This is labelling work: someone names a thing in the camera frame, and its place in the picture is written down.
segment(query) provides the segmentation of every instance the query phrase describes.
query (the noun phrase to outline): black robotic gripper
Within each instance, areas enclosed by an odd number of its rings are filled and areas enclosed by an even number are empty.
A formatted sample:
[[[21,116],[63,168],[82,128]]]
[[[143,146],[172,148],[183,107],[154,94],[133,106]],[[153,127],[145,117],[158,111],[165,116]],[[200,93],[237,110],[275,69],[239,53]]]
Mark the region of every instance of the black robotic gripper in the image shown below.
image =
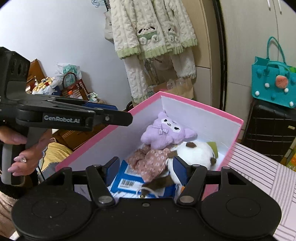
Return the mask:
[[[118,203],[107,189],[119,169],[114,157],[85,171],[63,168],[16,202],[12,220],[25,240],[275,240],[281,220],[279,205],[236,171],[220,172],[174,166],[185,189],[173,198],[125,199]],[[73,191],[87,185],[91,202]],[[205,186],[218,191],[203,201]]]

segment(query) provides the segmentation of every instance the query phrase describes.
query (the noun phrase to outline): plaid bow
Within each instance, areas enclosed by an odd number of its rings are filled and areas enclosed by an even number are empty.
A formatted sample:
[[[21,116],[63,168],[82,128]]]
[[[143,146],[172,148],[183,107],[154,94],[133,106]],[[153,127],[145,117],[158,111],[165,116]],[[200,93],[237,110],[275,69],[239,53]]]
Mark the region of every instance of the plaid bow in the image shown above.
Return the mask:
[[[166,133],[166,134],[168,133],[168,130],[164,129],[164,128],[161,126],[161,124],[159,124],[158,127],[156,127],[156,126],[152,126],[152,127],[159,129],[159,135],[162,135],[163,132]]]

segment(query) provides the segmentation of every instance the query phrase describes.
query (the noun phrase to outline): white wall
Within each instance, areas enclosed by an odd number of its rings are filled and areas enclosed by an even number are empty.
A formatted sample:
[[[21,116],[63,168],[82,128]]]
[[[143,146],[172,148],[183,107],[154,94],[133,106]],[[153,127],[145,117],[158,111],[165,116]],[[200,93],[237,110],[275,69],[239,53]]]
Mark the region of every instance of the white wall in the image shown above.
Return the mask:
[[[0,46],[39,59],[46,76],[56,63],[79,65],[88,91],[123,110],[131,91],[123,61],[104,38],[105,11],[91,0],[11,0],[0,10]]]

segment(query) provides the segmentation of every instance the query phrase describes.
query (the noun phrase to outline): wardrobe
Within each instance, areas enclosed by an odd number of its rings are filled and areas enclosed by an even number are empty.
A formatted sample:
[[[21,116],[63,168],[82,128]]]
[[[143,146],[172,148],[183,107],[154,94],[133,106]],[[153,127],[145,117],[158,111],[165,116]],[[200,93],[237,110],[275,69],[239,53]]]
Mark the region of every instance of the wardrobe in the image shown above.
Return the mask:
[[[277,38],[286,62],[296,67],[296,13],[282,0],[220,0],[227,46],[226,112],[244,120],[252,101],[251,65],[255,56],[266,58],[270,36]],[[270,59],[282,61],[275,45]]]
[[[183,0],[198,45],[193,47],[197,78],[196,101],[219,108],[221,92],[220,45],[212,0]]]

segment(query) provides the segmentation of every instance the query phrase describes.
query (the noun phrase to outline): brown handbag handle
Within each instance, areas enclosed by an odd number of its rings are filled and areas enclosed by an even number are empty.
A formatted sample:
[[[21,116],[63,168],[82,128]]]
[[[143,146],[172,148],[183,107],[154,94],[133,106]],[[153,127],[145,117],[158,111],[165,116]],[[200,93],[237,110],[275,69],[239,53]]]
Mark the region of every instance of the brown handbag handle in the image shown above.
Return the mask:
[[[75,75],[73,72],[68,72],[68,73],[66,73],[66,74],[64,75],[64,77],[63,77],[63,89],[65,89],[65,86],[64,86],[64,80],[65,80],[65,77],[66,77],[67,75],[69,75],[69,74],[73,74],[73,75],[75,76],[75,82],[77,82],[77,77],[76,77],[76,75]]]

